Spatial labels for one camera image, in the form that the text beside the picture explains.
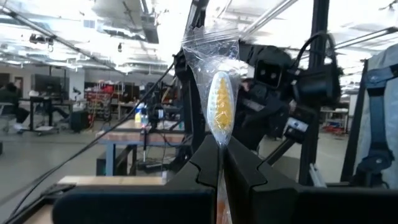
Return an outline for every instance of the plastic wrapped item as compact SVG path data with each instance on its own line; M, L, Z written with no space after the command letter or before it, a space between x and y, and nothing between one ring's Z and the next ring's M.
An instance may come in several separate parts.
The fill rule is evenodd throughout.
M229 209L226 193L224 172L221 173L221 181L218 183L217 192L217 221L216 224L232 224L231 210Z
M222 148L231 139L239 87L237 28L223 21L189 30L182 47L210 131Z

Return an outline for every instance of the chair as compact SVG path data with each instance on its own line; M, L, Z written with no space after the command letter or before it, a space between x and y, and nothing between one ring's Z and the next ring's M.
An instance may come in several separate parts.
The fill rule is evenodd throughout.
M5 133L9 132L10 121L15 119L15 115L12 113L12 109L14 105L12 103L0 103L0 119L6 121L5 127L3 127L3 131Z

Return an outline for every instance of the workbench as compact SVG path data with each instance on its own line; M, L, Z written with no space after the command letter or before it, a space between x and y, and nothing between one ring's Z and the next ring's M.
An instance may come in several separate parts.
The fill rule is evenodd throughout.
M128 120L122 125L118 126L114 131L105 134L99 141L99 144L104 144L106 147L106 168L105 172L107 176L114 175L114 159L115 149L117 145L122 146L182 146L190 145L189 142L182 141L185 138L185 134L182 130L176 131L176 133L163 133L163 130L159 130L158 133L150 133L147 135L147 141L141 134L142 124L136 123L134 120ZM96 136L100 136L105 131L100 131Z
M96 177L96 176L66 176L58 183L51 186L47 192L53 192L62 187L71 188L75 186L88 185L164 185L165 180L161 177ZM52 208L55 201L62 194L42 194L28 206L23 208L14 218L7 220L4 224L52 224Z

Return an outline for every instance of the black bracket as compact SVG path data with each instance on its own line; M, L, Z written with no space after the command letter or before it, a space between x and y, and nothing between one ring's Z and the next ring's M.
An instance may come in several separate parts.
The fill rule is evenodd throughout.
M302 144L309 124L313 121L315 112L309 108L298 106L287 120L285 137Z
M381 185L381 171L395 160L386 138L384 117L384 91L387 82L396 77L392 67L370 70L365 74L365 86L369 94L371 118L371 145L369 154L359 164L353 178L353 185L373 187Z

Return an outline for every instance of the floor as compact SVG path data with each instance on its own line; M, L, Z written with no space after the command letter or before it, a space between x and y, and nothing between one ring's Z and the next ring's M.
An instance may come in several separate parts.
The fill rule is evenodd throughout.
M9 216L11 210L29 189L27 185L30 182L74 155L94 139L94 136L95 132L90 131L81 134L61 132L49 136L37 136L34 133L23 135L0 133L4 149L0 156L0 222ZM261 142L260 155L267 156L279 143L264 139ZM320 134L317 165L327 182L339 181L346 143L346 138ZM94 175L95 159L102 153L104 147L96 145L72 160L44 181L32 194L30 200L65 175ZM162 153L151 150L149 157L158 157ZM294 178L299 168L299 156L300 146L295 145L275 165L275 168Z

